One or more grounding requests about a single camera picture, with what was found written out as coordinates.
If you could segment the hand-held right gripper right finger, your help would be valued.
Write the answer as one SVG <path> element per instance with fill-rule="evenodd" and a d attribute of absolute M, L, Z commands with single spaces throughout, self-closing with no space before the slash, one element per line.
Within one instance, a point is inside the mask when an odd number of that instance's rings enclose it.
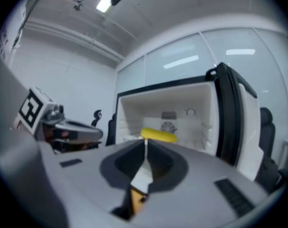
<path fill-rule="evenodd" d="M 147 160 L 150 164 L 153 182 L 149 192 L 166 192 L 175 189 L 188 173 L 188 163 L 179 153 L 165 147 L 164 143 L 148 140 Z"/>

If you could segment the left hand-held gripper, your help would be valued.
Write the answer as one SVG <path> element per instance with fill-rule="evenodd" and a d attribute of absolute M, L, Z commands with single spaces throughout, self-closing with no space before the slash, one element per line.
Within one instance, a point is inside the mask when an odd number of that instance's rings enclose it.
<path fill-rule="evenodd" d="M 65 119 L 63 105 L 35 86 L 19 108 L 13 128 L 30 133 L 38 141 L 51 142 L 57 154 L 98 149 L 103 137 L 103 131 L 94 126 Z"/>

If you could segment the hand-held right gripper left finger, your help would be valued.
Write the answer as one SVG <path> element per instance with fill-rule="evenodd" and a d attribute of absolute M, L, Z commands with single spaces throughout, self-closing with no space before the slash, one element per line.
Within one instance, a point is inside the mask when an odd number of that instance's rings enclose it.
<path fill-rule="evenodd" d="M 138 140 L 105 157 L 99 170 L 111 187 L 126 190 L 142 166 L 144 157 L 144 140 Z"/>

